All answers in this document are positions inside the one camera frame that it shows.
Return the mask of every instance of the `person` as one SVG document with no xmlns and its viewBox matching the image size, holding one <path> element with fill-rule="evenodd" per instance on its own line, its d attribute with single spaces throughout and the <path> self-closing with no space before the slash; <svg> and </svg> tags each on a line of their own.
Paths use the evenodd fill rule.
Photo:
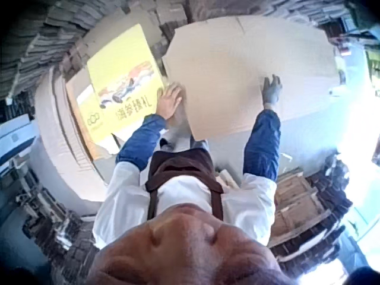
<svg viewBox="0 0 380 285">
<path fill-rule="evenodd" d="M 292 284 L 266 247 L 274 222 L 282 88 L 266 78 L 264 110 L 244 149 L 240 189 L 216 182 L 206 141 L 153 151 L 183 88 L 159 90 L 156 114 L 125 143 L 93 234 L 102 250 L 87 284 Z M 161 140 L 164 150 L 172 142 Z M 140 172 L 151 158 L 148 181 Z"/>
</svg>

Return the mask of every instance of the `stacked flattened boxes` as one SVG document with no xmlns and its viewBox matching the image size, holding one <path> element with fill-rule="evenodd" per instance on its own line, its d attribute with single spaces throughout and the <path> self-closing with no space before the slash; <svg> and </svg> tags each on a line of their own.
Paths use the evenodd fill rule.
<svg viewBox="0 0 380 285">
<path fill-rule="evenodd" d="M 268 247 L 291 278 L 334 260 L 340 250 L 340 224 L 352 202 L 344 188 L 333 188 L 337 177 L 320 172 L 303 177 L 301 169 L 280 176 L 275 194 L 275 222 Z"/>
</svg>

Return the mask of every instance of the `work glove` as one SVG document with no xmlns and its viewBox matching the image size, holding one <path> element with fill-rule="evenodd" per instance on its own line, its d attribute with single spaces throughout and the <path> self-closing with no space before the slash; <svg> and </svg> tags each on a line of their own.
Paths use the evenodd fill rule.
<svg viewBox="0 0 380 285">
<path fill-rule="evenodd" d="M 269 78 L 266 77 L 264 80 L 264 87 L 262 88 L 262 103 L 264 109 L 273 109 L 277 104 L 278 98 L 283 88 L 280 77 L 273 74 L 272 83 L 270 83 Z"/>
</svg>

